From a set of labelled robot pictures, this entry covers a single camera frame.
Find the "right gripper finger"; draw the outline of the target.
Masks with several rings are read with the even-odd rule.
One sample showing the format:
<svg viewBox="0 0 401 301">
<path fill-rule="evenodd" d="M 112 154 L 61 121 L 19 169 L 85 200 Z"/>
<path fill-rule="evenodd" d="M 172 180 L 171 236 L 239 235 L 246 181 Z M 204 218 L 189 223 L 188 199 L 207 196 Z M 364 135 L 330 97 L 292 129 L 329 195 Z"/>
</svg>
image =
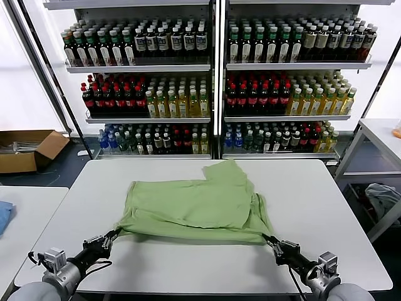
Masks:
<svg viewBox="0 0 401 301">
<path fill-rule="evenodd" d="M 299 251 L 299 244 L 288 240 L 279 240 L 275 236 L 266 235 L 265 240 L 274 250 L 281 251 Z"/>
<path fill-rule="evenodd" d="M 280 241 L 275 236 L 268 236 L 263 234 L 263 238 L 266 240 L 266 243 L 273 249 L 273 253 L 275 256 L 281 254 Z"/>
</svg>

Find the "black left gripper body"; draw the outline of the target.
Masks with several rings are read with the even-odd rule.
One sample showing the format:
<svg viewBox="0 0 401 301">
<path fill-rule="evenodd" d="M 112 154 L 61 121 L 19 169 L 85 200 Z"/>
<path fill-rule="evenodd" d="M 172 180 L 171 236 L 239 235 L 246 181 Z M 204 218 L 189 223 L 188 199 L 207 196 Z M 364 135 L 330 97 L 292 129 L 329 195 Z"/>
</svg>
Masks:
<svg viewBox="0 0 401 301">
<path fill-rule="evenodd" d="M 80 251 L 66 261 L 74 264 L 79 270 L 88 270 L 99 259 L 109 259 L 111 251 L 102 247 L 89 247 Z"/>
</svg>

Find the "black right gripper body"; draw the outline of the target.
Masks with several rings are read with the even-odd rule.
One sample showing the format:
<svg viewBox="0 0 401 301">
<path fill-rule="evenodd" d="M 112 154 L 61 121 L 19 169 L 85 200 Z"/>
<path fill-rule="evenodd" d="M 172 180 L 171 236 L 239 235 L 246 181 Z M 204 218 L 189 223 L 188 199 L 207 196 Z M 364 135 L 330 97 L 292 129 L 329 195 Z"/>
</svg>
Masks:
<svg viewBox="0 0 401 301">
<path fill-rule="evenodd" d="M 280 255 L 274 257 L 278 266 L 287 265 L 298 275 L 307 275 L 316 266 L 316 262 L 303 256 L 300 249 L 299 251 L 281 251 Z"/>
</svg>

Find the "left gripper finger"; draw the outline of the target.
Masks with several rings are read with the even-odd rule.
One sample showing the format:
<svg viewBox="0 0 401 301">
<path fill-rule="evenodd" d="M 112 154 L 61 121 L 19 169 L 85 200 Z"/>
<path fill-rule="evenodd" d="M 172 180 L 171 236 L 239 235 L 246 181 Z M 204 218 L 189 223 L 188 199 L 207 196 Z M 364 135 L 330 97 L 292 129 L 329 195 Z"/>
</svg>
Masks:
<svg viewBox="0 0 401 301">
<path fill-rule="evenodd" d="M 121 228 L 117 228 L 111 231 L 120 231 L 121 232 Z M 89 248 L 89 247 L 97 247 L 97 248 L 105 248 L 105 235 L 99 235 L 99 236 L 95 236 L 90 238 L 89 240 L 85 240 L 83 242 L 83 248 Z"/>
<path fill-rule="evenodd" d="M 105 248 L 107 250 L 112 249 L 113 242 L 118 238 L 120 231 L 109 231 L 105 235 Z"/>
</svg>

